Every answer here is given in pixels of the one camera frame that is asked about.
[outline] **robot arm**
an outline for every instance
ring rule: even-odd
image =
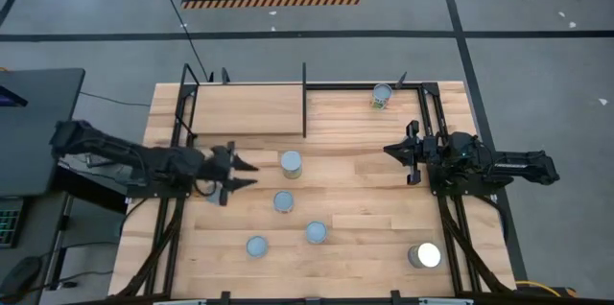
[[[404,166],[411,168],[408,184],[420,181],[418,162],[426,163],[431,187],[439,195],[491,195],[510,184],[514,176],[550,185],[559,180],[553,160],[544,151],[496,152],[477,136],[454,132],[445,136],[417,137],[418,122],[407,126],[405,139],[384,147]]]
[[[186,197],[197,180],[221,182],[220,205],[226,205],[227,193],[256,182],[253,179],[232,177],[232,170],[257,171],[234,152],[234,143],[227,147],[211,148],[208,156],[186,147],[147,148],[94,129],[86,121],[67,121],[56,124],[52,137],[52,154],[94,153],[116,163],[131,166],[141,178],[142,197]]]

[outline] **wire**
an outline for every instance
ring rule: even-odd
[[[128,213],[126,213],[126,216],[124,217],[124,219],[122,220],[122,223],[119,226],[119,231],[120,234],[122,233],[122,231],[124,230],[124,224],[126,224],[126,221],[128,220],[128,217],[130,216],[130,214],[132,214],[134,212],[134,210],[136,210],[136,208],[140,207],[141,204],[145,203],[147,199],[142,199],[140,202],[136,203],[129,211]]]
[[[542,283],[539,283],[539,282],[535,282],[535,281],[516,281],[516,285],[531,285],[531,286],[539,287],[541,289],[544,289],[544,290],[546,290],[546,291],[548,291],[548,292],[550,292],[550,293],[560,297],[560,294],[557,291],[555,291],[552,288],[550,288],[550,287],[548,287],[548,286],[546,286],[546,285],[544,285]]]
[[[486,196],[475,195],[475,197],[477,199],[480,199],[484,203],[489,204],[493,208],[497,209],[497,211],[499,212],[499,217],[501,218],[501,229],[503,230],[503,239],[507,242],[508,241],[508,216],[507,216],[506,211],[503,209],[501,205],[499,205],[497,202],[495,202],[492,199],[489,199]]]
[[[80,272],[80,273],[74,274],[72,276],[61,278],[58,281],[53,282],[53,283],[50,282],[50,283],[44,284],[42,286],[31,288],[31,289],[29,289],[27,291],[24,291],[24,292],[18,292],[18,293],[13,293],[13,294],[8,294],[8,295],[2,295],[0,297],[0,302],[12,301],[16,297],[19,297],[19,299],[21,299],[21,297],[23,297],[24,295],[26,295],[28,293],[40,291],[40,290],[45,289],[47,287],[53,286],[55,284],[66,282],[66,281],[70,281],[70,280],[76,279],[76,278],[81,277],[81,276],[85,276],[85,275],[109,275],[111,273],[113,273],[113,270],[109,270],[109,271],[85,271],[85,272]]]
[[[69,246],[62,246],[62,247],[56,248],[53,251],[43,253],[40,256],[38,256],[38,258],[43,258],[46,255],[59,252],[60,250],[62,250],[64,248],[79,247],[79,246],[92,246],[92,245],[118,245],[118,243],[116,243],[116,242],[90,242],[90,243],[80,243],[80,244],[73,244],[73,245],[69,245]]]
[[[80,145],[81,143],[85,143],[85,142],[88,142],[88,141],[98,141],[98,142],[103,142],[103,143],[107,143],[107,144],[113,145],[113,146],[115,146],[117,148],[128,149],[129,153],[133,153],[134,155],[136,155],[136,157],[138,157],[138,160],[139,160],[139,162],[141,164],[141,170],[143,171],[143,176],[145,177],[145,185],[149,184],[149,177],[147,175],[147,169],[145,168],[145,161],[143,161],[143,156],[141,156],[141,154],[139,152],[137,152],[136,150],[134,150],[134,149],[132,149],[130,147],[126,148],[126,146],[123,146],[123,145],[121,145],[119,143],[111,142],[111,141],[108,141],[108,140],[105,140],[105,139],[102,139],[102,138],[85,138],[85,139],[79,140],[79,141],[73,143],[72,145],[68,146],[66,148],[66,153],[70,153],[71,149],[75,148],[76,146]]]
[[[194,47],[194,42],[192,42],[192,37],[190,36],[190,32],[188,32],[188,29],[185,26],[185,23],[183,23],[183,18],[181,18],[181,14],[177,10],[177,7],[175,7],[175,1],[173,1],[173,0],[169,0],[169,1],[171,2],[171,6],[173,7],[173,10],[175,11],[175,14],[177,15],[177,18],[179,19],[179,23],[181,24],[181,28],[185,32],[185,35],[187,36],[188,41],[190,42],[190,46],[192,47],[192,51],[194,52],[194,56],[196,56],[196,60],[199,62],[199,66],[201,67],[202,73],[204,74],[205,79],[208,80],[207,72],[204,71],[204,65],[202,65],[202,61],[201,61],[201,58],[199,57],[199,53],[196,52],[196,48]]]
[[[97,98],[97,99],[101,99],[101,100],[106,100],[108,102],[112,102],[115,104],[119,104],[119,105],[126,105],[126,106],[143,106],[143,107],[151,107],[151,105],[147,105],[147,104],[138,104],[138,103],[126,103],[126,102],[122,102],[119,100],[115,100],[115,99],[110,99],[110,98],[106,98],[100,95],[96,95],[96,94],[90,94],[90,93],[86,93],[86,92],[80,92],[79,94],[81,95],[85,95],[88,97],[92,97],[92,98]]]
[[[101,178],[104,178],[104,179],[113,180],[113,181],[115,181],[118,184],[122,184],[121,182],[119,182],[119,180],[117,178],[115,178],[113,176],[107,176],[107,175],[95,174],[95,173],[88,172],[88,171],[77,170],[76,168],[70,166],[70,164],[68,162],[64,161],[64,160],[58,160],[58,162],[60,164],[64,165],[64,166],[66,166],[72,172],[76,172],[76,173],[81,174],[81,175],[98,176],[98,177],[101,177]]]
[[[215,194],[215,184],[213,184],[213,190],[211,190],[211,192],[209,192],[209,193],[206,193],[206,194],[205,194],[205,193],[204,193],[204,192],[201,190],[201,188],[199,187],[199,184],[197,184],[197,182],[194,180],[194,190],[196,190],[196,192],[198,192],[199,194],[201,194],[201,196],[203,196],[203,197],[206,197],[206,198],[207,198],[207,197],[209,197],[209,196],[211,196],[211,195]]]

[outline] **wooden tabletop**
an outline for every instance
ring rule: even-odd
[[[449,131],[475,133],[463,82],[440,82],[439,88]],[[144,145],[169,145],[177,93],[176,83],[157,85]],[[196,196],[186,202],[173,298],[219,298],[222,291],[231,291],[235,298],[387,297],[390,290],[402,296],[453,295],[437,200],[428,178],[408,186],[407,168],[382,152],[404,137],[411,120],[423,127],[417,95],[395,91],[381,111],[369,107],[370,95],[368,90],[308,91],[306,138],[199,136],[197,147],[236,141],[239,155],[260,168],[238,176],[259,182],[230,196],[227,207]],[[435,122],[432,105],[430,112]],[[300,178],[282,175],[279,158],[285,151],[301,153]],[[273,210],[273,196],[280,190],[295,197],[289,214]],[[471,197],[464,203],[474,248],[499,279],[514,288],[497,212]],[[125,287],[147,257],[158,204],[150,199],[128,219],[109,293]],[[304,229],[311,221],[326,223],[324,244],[306,241]],[[256,235],[268,240],[269,252],[254,260],[246,254],[246,242]],[[431,270],[416,269],[407,260],[408,249],[424,242],[434,243],[443,255]],[[463,286],[469,290],[461,252],[459,257]],[[166,258],[161,261],[157,290]]]

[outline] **concrete floor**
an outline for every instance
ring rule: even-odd
[[[0,6],[6,0],[0,0]],[[613,0],[456,0],[465,31],[591,31],[614,29]],[[356,7],[253,8],[182,12],[191,32],[452,31],[446,0],[362,0]],[[16,0],[3,35],[181,33],[168,0]],[[614,148],[614,39],[481,38],[467,44],[497,149],[541,150],[555,159],[561,181],[508,187],[511,213],[531,280],[571,286],[581,296],[614,298],[614,214],[608,172]],[[453,38],[339,37],[195,41],[207,71],[226,67],[234,81],[466,81]],[[83,91],[147,103],[157,82],[177,82],[184,62],[198,66],[187,41],[0,42],[0,66],[82,67]],[[81,96],[76,118],[138,142],[144,107]],[[121,216],[74,205],[71,242],[114,239]],[[64,274],[110,270],[115,250],[71,251]],[[108,277],[90,276],[74,290],[46,293],[42,303],[101,298]]]

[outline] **tin can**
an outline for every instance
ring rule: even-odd
[[[246,244],[248,255],[253,258],[262,258],[269,251],[269,243],[264,237],[254,236]]]
[[[322,244],[326,240],[328,230],[326,224],[321,222],[310,222],[305,229],[307,241],[311,244]]]
[[[280,213],[290,213],[295,206],[295,199],[288,191],[280,191],[275,194],[275,198],[272,201],[275,210]]]
[[[371,107],[384,109],[388,101],[392,97],[392,88],[385,83],[378,83],[373,88],[373,96],[371,98]]]
[[[431,243],[410,247],[407,256],[412,266],[420,269],[434,268],[441,262],[441,252]]]
[[[288,179],[296,179],[302,173],[302,161],[298,152],[284,152],[281,155],[281,168]]]

